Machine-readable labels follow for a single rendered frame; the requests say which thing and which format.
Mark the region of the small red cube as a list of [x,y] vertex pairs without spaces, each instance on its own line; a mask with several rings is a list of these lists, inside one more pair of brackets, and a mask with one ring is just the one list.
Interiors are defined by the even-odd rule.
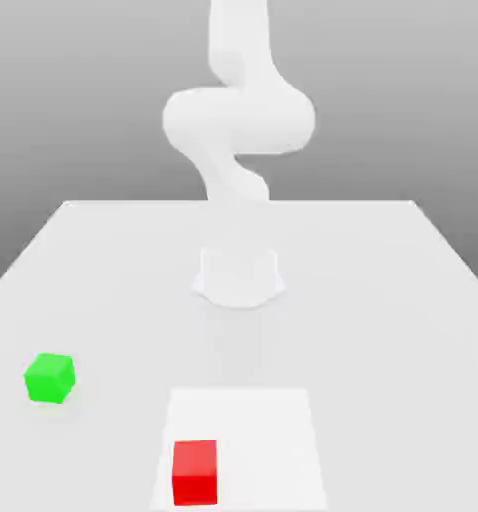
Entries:
[[216,505],[217,442],[176,441],[173,449],[171,482],[175,506]]

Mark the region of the small green cube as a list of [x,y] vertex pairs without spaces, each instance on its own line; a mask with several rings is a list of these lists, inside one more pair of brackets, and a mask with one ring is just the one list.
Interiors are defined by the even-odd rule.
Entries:
[[38,354],[23,377],[34,402],[62,404],[76,383],[72,357],[54,353]]

